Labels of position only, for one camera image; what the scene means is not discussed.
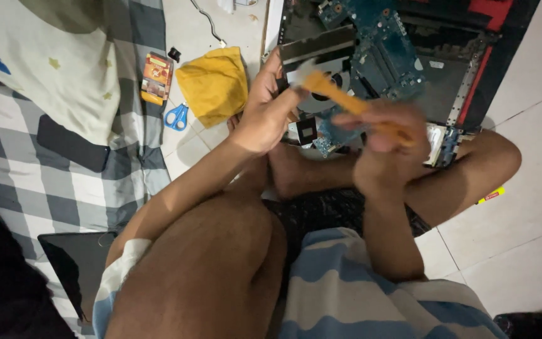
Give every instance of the circuit board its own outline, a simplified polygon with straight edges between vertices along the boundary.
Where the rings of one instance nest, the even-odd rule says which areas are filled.
[[[357,29],[358,45],[350,59],[350,94],[365,99],[408,100],[423,92],[425,78],[416,50],[390,0],[324,1],[317,13],[328,30],[344,23]],[[338,105],[320,117],[315,147],[327,156],[359,137],[363,130],[344,131],[331,124]]]

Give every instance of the hand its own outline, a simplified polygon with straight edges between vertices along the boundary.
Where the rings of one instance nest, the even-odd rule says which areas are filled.
[[[281,59],[275,48],[252,82],[244,114],[230,135],[248,151],[264,154],[273,149],[288,128],[288,114],[306,96],[305,91],[290,88],[277,96],[275,79],[280,75]]]
[[[355,186],[365,196],[402,192],[430,153],[426,119],[413,105],[378,99],[371,101],[369,110],[362,115],[347,113],[333,119],[335,125],[345,129],[380,122],[409,127],[415,144],[405,148],[390,135],[373,132],[367,135],[367,144],[353,171]]]

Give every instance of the star print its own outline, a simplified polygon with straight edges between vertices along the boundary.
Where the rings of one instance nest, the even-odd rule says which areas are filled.
[[[49,58],[49,64],[55,69],[58,69],[61,67],[57,59]]]

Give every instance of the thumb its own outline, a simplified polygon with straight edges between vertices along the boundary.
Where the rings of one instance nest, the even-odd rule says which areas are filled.
[[[275,98],[267,107],[267,112],[273,115],[286,117],[296,106],[302,102],[308,92],[302,89],[288,88]]]

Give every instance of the black laptop lid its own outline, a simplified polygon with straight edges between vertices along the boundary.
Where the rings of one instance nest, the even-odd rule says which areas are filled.
[[[93,303],[115,233],[43,234],[37,239],[79,318],[91,322]]]

